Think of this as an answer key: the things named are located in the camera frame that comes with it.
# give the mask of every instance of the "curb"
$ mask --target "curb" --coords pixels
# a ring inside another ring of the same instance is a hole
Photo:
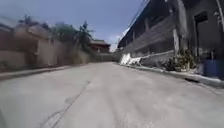
[[[208,78],[208,77],[204,77],[204,76],[200,76],[196,74],[169,72],[169,71],[164,71],[162,69],[155,69],[155,68],[148,68],[148,67],[134,67],[134,66],[130,66],[130,67],[138,69],[138,70],[142,70],[142,71],[150,71],[150,72],[173,76],[180,79],[191,80],[191,81],[203,83],[205,85],[212,86],[215,88],[224,88],[224,81],[221,81],[219,79]]]
[[[73,66],[64,66],[64,67],[58,67],[58,68],[44,68],[44,69],[36,69],[36,70],[26,70],[26,71],[19,71],[19,72],[9,72],[9,73],[1,73],[0,74],[0,81],[17,78],[17,77],[24,77],[29,75],[35,75],[40,74],[44,72],[52,72],[52,71],[59,71],[64,70],[67,68],[71,68]]]

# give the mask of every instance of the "power line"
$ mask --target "power line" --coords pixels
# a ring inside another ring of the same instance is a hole
[[[146,7],[146,5],[148,4],[150,0],[142,0],[137,12],[135,13],[134,17],[131,20],[131,23],[129,24],[128,27],[131,27],[134,22],[136,21],[136,19],[138,18],[138,16],[141,14],[141,12],[144,10],[144,8]]]

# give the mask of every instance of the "street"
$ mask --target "street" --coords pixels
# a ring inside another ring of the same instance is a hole
[[[224,98],[152,72],[97,63],[0,82],[3,128],[223,128]]]

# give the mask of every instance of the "asphalt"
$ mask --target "asphalt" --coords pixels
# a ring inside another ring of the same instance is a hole
[[[0,82],[0,128],[223,128],[224,97],[114,63]]]

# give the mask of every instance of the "building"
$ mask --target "building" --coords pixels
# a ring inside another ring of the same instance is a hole
[[[0,71],[26,67],[25,55],[14,43],[14,29],[0,23]]]
[[[118,51],[120,56],[152,55],[150,61],[165,61],[179,49],[190,49],[200,58],[213,49],[223,51],[221,26],[216,0],[150,0]]]
[[[174,50],[174,21],[164,0],[150,0],[145,9],[118,44],[132,57]]]
[[[92,39],[90,47],[98,53],[109,53],[110,51],[110,44],[106,43],[104,40]]]

